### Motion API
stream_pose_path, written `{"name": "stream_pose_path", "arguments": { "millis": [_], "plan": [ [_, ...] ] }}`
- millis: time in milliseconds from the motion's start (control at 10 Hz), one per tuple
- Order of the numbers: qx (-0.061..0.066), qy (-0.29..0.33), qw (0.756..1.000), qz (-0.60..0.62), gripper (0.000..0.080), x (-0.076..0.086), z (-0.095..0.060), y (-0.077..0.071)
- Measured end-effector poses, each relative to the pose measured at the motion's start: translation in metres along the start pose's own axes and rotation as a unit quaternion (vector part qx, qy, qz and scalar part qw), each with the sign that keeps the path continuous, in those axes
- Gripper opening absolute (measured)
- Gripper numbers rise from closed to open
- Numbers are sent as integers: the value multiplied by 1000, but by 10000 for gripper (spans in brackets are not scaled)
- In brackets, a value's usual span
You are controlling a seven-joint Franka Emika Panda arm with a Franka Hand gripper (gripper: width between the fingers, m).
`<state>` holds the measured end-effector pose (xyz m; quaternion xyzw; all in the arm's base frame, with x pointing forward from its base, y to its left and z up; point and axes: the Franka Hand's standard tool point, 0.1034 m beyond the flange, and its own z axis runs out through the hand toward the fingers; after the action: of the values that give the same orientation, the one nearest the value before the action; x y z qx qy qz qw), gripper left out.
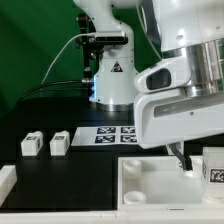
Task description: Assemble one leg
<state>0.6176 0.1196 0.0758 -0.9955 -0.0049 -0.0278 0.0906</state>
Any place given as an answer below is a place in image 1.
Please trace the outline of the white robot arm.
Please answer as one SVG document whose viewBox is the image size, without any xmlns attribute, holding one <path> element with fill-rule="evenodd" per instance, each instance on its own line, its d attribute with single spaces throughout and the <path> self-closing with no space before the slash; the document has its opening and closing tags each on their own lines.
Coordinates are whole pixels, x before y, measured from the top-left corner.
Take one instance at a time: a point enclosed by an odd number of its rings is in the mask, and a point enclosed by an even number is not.
<svg viewBox="0 0 224 224">
<path fill-rule="evenodd" d="M 224 0 L 73 0 L 95 27 L 99 53 L 91 101 L 103 110 L 131 109 L 138 144 L 167 146 L 184 170 L 192 167 L 181 142 L 224 132 Z M 143 11 L 160 61 L 139 72 L 132 29 L 115 8 Z"/>
</svg>

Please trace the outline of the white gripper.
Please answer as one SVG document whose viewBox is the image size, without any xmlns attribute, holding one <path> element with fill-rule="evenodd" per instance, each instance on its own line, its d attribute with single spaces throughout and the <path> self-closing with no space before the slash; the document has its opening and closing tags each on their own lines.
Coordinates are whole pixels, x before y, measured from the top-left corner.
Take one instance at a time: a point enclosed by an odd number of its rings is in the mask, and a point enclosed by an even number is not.
<svg viewBox="0 0 224 224">
<path fill-rule="evenodd" d="M 181 89 L 140 93 L 134 102 L 137 143 L 144 149 L 224 133 L 224 93 L 186 98 Z M 189 155 L 175 151 L 184 172 Z"/>
</svg>

